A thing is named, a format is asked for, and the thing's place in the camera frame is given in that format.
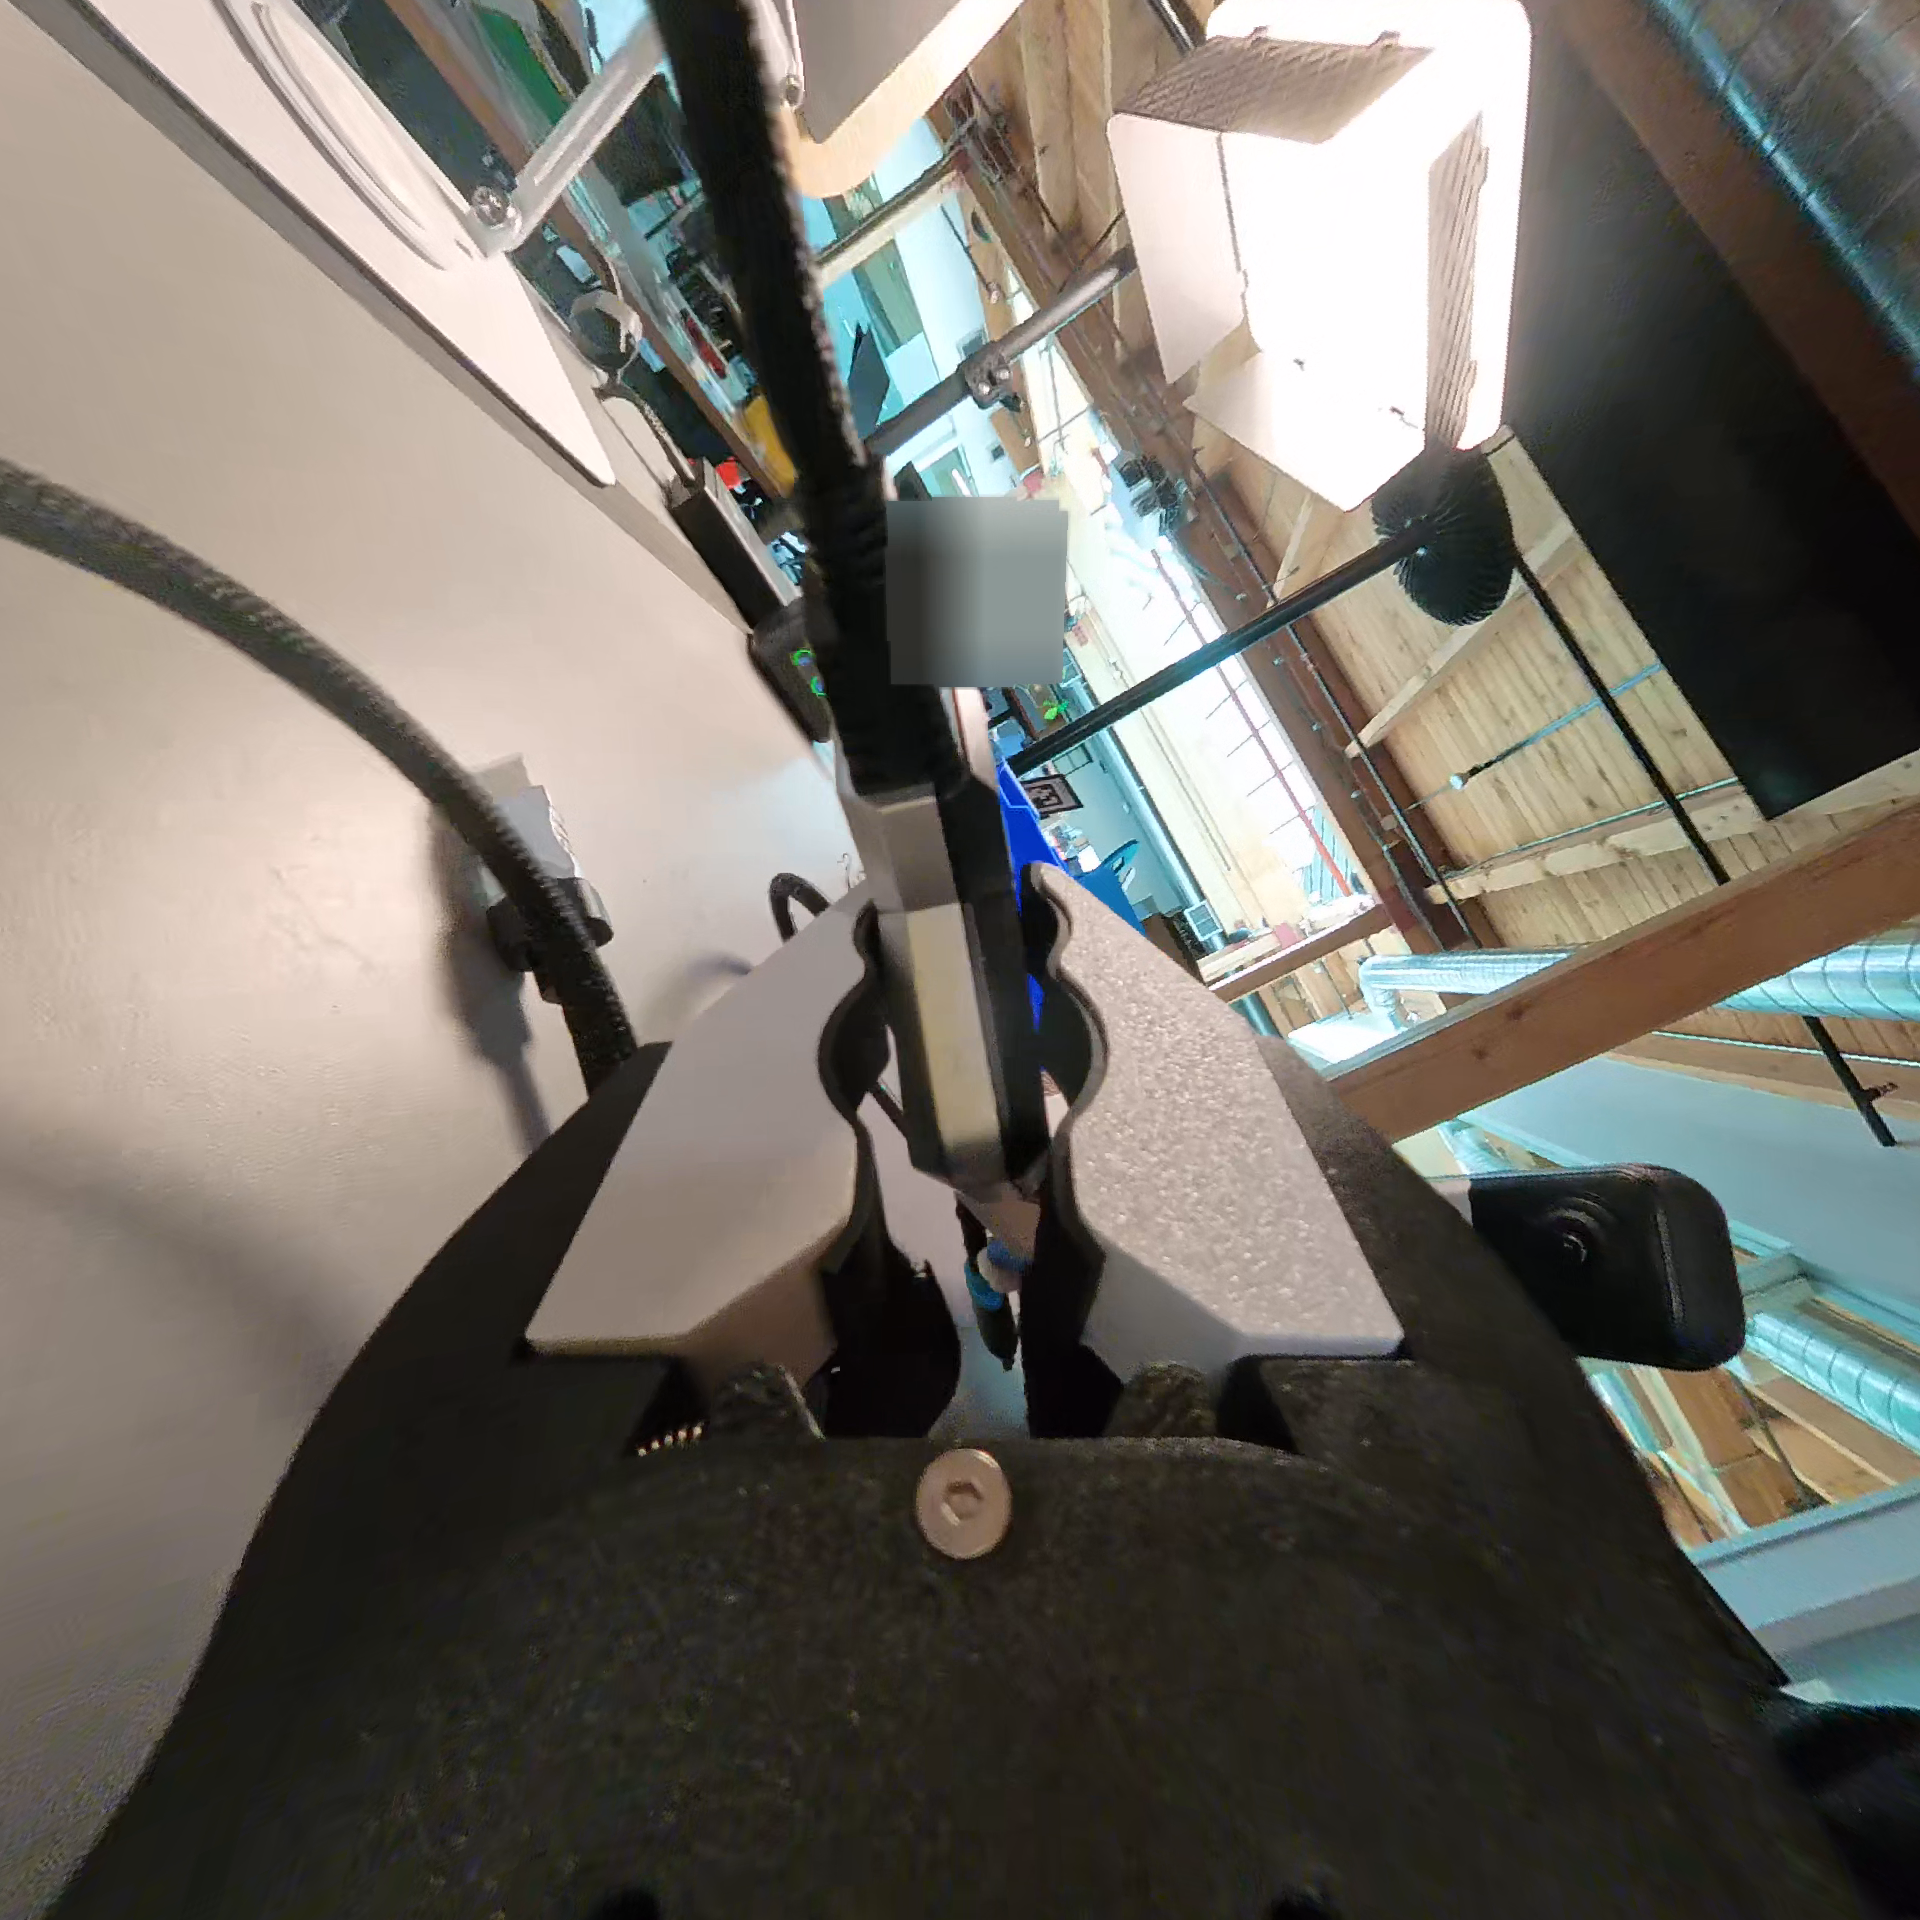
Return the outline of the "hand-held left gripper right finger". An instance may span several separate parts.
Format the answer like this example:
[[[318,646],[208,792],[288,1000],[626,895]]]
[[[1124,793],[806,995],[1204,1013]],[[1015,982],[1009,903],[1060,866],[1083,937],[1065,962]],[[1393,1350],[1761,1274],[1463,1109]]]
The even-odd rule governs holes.
[[[1089,888],[1024,875],[1056,1217],[1102,1362],[1387,1359],[1404,1339],[1256,1032]]]

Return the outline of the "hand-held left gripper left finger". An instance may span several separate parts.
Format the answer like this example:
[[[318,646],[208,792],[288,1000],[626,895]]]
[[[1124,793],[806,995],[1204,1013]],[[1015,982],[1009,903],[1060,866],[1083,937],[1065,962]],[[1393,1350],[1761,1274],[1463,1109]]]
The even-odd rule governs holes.
[[[890,1065],[874,910],[842,902],[667,1049],[526,1330],[551,1359],[831,1359]]]

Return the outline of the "black hdmi switch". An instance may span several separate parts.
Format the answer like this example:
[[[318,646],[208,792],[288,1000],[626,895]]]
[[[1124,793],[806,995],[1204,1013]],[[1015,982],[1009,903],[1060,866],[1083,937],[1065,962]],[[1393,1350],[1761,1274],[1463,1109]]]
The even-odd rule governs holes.
[[[875,915],[912,1163],[959,1194],[1030,1192],[1049,1149],[1018,871],[978,689],[904,686],[887,749],[834,749]]]

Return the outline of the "black power bank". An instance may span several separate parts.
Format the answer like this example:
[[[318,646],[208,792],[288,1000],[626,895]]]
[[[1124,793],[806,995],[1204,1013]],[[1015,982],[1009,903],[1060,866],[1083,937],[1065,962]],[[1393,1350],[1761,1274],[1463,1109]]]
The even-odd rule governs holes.
[[[747,651],[762,681],[803,737],[815,745],[831,745],[833,709],[809,640],[808,601],[795,598],[754,622]]]

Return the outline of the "black light stand pole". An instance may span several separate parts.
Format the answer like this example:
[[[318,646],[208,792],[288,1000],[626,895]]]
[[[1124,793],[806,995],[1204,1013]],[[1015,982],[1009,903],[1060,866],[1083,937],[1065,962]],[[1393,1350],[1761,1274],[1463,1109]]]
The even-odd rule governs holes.
[[[1024,753],[1010,758],[1006,762],[1006,770],[1015,777],[1026,777],[1039,774],[1039,769],[1056,762],[1065,753],[1092,742],[1118,727],[1120,721],[1138,714],[1146,706],[1164,699],[1172,691],[1204,677],[1215,667],[1247,655],[1250,647],[1257,647],[1262,640],[1272,640],[1283,629],[1296,624],[1300,618],[1316,614],[1319,609],[1338,601],[1346,592],[1375,582],[1378,574],[1393,570],[1404,558],[1419,552],[1426,542],[1426,535],[1419,527],[1410,527],[1399,535],[1393,535],[1366,554],[1356,555],[1353,561],[1334,567],[1321,578],[1307,584],[1307,587],[1281,600],[1272,611],[1257,616],[1256,619],[1247,622],[1243,627],[1224,634],[1217,640],[1209,640],[1175,664],[1156,670],[1154,674],[1140,680],[1138,685],[1130,686],[1128,691],[1118,694],[1115,698],[1097,704],[1089,714],[1072,721],[1067,727],[1060,727]]]

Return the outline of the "black power adapter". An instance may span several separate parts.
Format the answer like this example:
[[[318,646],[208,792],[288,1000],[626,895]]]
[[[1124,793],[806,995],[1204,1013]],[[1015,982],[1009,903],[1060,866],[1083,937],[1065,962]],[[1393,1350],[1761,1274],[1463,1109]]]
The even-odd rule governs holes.
[[[736,505],[718,470],[696,462],[664,487],[664,505],[747,629],[799,600],[799,587]]]

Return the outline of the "large black panel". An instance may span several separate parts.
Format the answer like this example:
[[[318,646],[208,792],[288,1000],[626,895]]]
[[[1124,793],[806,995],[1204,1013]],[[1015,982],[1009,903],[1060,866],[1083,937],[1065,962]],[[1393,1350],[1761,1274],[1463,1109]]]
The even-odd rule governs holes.
[[[1527,3],[1506,422],[1767,822],[1916,753],[1916,365],[1720,85]]]

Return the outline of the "white base lamp stand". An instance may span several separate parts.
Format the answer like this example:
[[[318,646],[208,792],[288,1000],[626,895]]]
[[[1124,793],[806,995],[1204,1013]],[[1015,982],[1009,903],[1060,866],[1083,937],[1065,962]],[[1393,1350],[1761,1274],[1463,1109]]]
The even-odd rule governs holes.
[[[199,5],[234,147],[347,263],[531,426],[587,490],[631,466],[593,379],[467,194],[299,5]]]

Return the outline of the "beige framed black panel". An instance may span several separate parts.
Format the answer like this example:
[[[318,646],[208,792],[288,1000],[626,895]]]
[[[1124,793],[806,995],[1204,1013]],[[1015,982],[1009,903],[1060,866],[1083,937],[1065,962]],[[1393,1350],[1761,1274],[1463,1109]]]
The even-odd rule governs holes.
[[[800,126],[817,145],[890,147],[1020,3],[799,3]]]

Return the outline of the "silver ventilation duct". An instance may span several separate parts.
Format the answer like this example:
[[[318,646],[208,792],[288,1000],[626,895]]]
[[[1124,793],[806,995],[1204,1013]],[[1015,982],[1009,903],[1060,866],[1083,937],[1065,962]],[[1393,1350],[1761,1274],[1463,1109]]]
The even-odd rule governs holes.
[[[1918,369],[1918,5],[1652,3],[1672,45]]]
[[[1443,953],[1378,953],[1360,962],[1367,1008],[1404,1021],[1408,993],[1483,997],[1570,960],[1570,951],[1483,949]],[[1918,943],[1883,935],[1793,967],[1716,1000],[1715,1010],[1766,1018],[1838,1018],[1888,1025],[1918,1022]]]

